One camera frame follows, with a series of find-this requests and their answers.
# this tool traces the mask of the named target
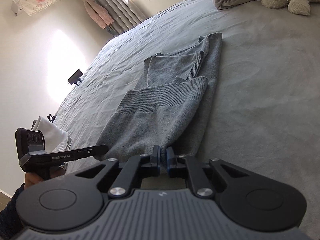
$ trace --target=dark sleeve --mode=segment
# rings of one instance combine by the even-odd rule
[[[7,240],[19,233],[23,225],[16,211],[16,200],[24,189],[24,183],[14,193],[6,208],[0,212],[0,238]]]

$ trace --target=black clip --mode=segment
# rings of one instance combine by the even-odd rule
[[[78,69],[69,79],[68,82],[70,85],[72,84],[76,84],[76,86],[79,86],[77,84],[78,81],[80,81],[80,83],[82,83],[82,80],[80,79],[80,77],[82,76],[82,72],[80,69]]]
[[[142,179],[160,174],[160,146],[154,145],[152,154],[132,156],[120,171],[108,191],[108,198],[123,198],[132,189],[140,188]]]
[[[168,147],[167,171],[170,178],[182,178],[187,182],[188,188],[198,198],[212,199],[216,191],[210,184],[202,164],[195,157],[185,154],[175,155],[172,147]]]

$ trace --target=gray bedsheet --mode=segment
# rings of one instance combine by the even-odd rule
[[[222,158],[299,189],[308,209],[301,229],[320,237],[320,5],[311,16],[260,1],[216,10],[185,0],[111,40],[57,112],[72,148],[95,145],[145,58],[222,32],[216,95],[198,157]],[[68,172],[93,158],[70,163]]]

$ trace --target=sweater ribbed hem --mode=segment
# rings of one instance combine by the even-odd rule
[[[199,101],[208,85],[204,76],[184,83],[170,83],[162,86],[129,90],[118,106],[121,114],[155,112],[163,106],[179,106],[188,100]]]
[[[186,78],[187,81],[195,78],[197,76],[197,73],[198,73],[198,70],[199,70],[199,67],[200,67],[200,62],[201,62],[201,52],[197,52],[196,53],[196,60]]]

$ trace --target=curtain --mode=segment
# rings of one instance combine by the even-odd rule
[[[93,0],[97,4],[103,6],[110,16],[114,19],[114,23],[111,24],[111,27],[122,34],[147,18],[145,15],[139,10],[134,3],[130,0],[125,2],[124,0]]]

